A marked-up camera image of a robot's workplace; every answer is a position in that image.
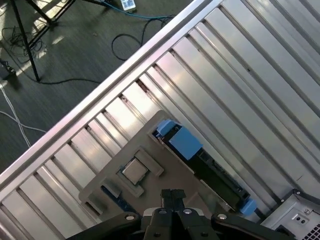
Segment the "white cable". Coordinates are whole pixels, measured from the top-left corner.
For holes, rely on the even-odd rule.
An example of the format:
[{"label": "white cable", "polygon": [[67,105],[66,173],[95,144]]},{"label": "white cable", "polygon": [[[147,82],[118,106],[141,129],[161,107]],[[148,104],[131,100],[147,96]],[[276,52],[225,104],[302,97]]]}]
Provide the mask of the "white cable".
[{"label": "white cable", "polygon": [[24,129],[22,128],[22,125],[21,125],[21,123],[20,123],[20,120],[19,120],[19,118],[18,118],[18,116],[17,116],[17,114],[16,114],[15,108],[14,108],[14,106],[11,104],[11,101],[10,101],[10,99],[8,98],[7,94],[6,94],[4,87],[0,87],[0,88],[1,88],[1,91],[2,91],[2,93],[3,93],[3,96],[4,96],[5,100],[6,100],[6,102],[8,103],[8,105],[9,105],[9,107],[10,107],[10,109],[11,109],[11,111],[12,111],[14,117],[15,117],[16,122],[18,123],[19,129],[20,129],[20,132],[21,132],[21,134],[22,134],[22,136],[23,136],[23,138],[24,138],[24,141],[25,141],[25,143],[27,144],[27,146],[30,148],[30,147],[31,147],[31,144],[30,144],[30,142],[29,142],[29,140],[28,140],[28,138],[27,138],[27,136],[26,136],[26,134],[25,134]]},{"label": "white cable", "polygon": [[[15,121],[17,124],[19,124],[18,121],[13,116],[11,116],[10,114],[8,114],[8,113],[6,113],[4,111],[0,111],[0,114],[3,114],[5,116],[7,116],[8,118],[11,118],[13,121]],[[39,129],[39,128],[36,128],[36,127],[32,127],[32,126],[27,126],[27,125],[22,124],[21,122],[20,122],[20,124],[21,124],[22,127],[26,128],[26,129],[31,129],[31,130],[39,131],[39,132],[42,132],[42,133],[46,133],[45,130],[42,130],[42,129]]]}]

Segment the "blue latch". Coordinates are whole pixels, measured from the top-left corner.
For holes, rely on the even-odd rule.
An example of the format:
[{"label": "blue latch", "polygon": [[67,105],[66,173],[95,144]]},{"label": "blue latch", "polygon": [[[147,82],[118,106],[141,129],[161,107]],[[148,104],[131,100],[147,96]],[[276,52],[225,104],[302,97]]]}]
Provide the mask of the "blue latch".
[{"label": "blue latch", "polygon": [[180,128],[169,140],[169,143],[171,143],[186,160],[190,160],[203,146],[185,127]]},{"label": "blue latch", "polygon": [[166,135],[176,124],[178,123],[170,119],[161,121],[156,129],[156,131],[159,133],[159,136],[157,137],[163,137]]},{"label": "blue latch", "polygon": [[240,212],[245,216],[249,216],[253,214],[256,209],[257,209],[256,201],[253,200],[252,198],[249,198],[244,204],[244,206],[240,209]]}]

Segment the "blue cable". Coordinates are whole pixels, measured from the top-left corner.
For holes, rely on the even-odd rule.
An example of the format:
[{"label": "blue cable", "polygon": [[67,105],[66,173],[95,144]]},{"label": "blue cable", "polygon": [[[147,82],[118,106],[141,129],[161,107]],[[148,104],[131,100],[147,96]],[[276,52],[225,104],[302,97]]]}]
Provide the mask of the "blue cable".
[{"label": "blue cable", "polygon": [[112,8],[118,12],[121,12],[121,13],[128,15],[128,16],[131,16],[131,17],[136,17],[136,18],[141,18],[141,19],[165,19],[165,18],[170,17],[170,16],[142,16],[142,15],[132,14],[132,13],[128,13],[126,11],[123,11],[115,6],[112,6],[111,4],[105,2],[104,0],[101,0],[101,3],[105,4],[106,6]]}]

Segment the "gray carpet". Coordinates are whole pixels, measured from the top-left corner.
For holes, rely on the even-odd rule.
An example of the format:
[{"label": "gray carpet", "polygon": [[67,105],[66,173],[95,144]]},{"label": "gray carpet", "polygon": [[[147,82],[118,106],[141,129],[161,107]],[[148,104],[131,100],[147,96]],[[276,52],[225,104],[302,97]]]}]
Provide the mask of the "gray carpet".
[{"label": "gray carpet", "polygon": [[[191,0],[135,0],[137,14],[147,16],[178,14],[190,2]],[[30,31],[36,14],[24,0],[17,0],[17,5],[26,31]],[[0,18],[2,27],[17,25],[10,5]],[[59,25],[42,38],[45,52],[35,60],[42,81],[54,82],[69,78],[86,78],[99,82],[105,80],[123,63],[112,54],[112,39],[121,33],[140,38],[145,23],[145,20],[77,0],[59,19]],[[159,29],[160,23],[152,22],[146,31],[145,39],[150,39]],[[115,50],[123,58],[129,57],[138,47],[138,44],[129,38],[115,44]],[[3,48],[0,57],[18,70]],[[31,67],[25,71],[34,77]],[[19,87],[7,84],[4,89],[20,121],[46,131],[97,87],[97,84],[83,81],[40,85],[29,80],[23,73],[19,74],[17,79]],[[0,111],[12,115],[1,93]],[[28,129],[25,133],[31,144],[43,135]],[[27,149],[18,125],[0,114],[0,172]]]}]

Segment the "screw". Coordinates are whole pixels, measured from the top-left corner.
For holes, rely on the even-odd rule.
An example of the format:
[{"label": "screw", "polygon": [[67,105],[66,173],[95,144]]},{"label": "screw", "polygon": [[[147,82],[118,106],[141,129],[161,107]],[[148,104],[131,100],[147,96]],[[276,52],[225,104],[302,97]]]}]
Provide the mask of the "screw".
[{"label": "screw", "polygon": [[185,209],[185,210],[183,210],[183,212],[184,212],[185,214],[190,214],[190,213],[192,213],[192,211],[191,211],[190,209]]},{"label": "screw", "polygon": [[131,221],[131,220],[135,219],[135,217],[134,216],[126,216],[125,219],[127,219],[128,221]]},{"label": "screw", "polygon": [[224,215],[224,214],[219,214],[218,218],[221,219],[221,220],[225,220],[225,219],[227,219],[227,216]]}]

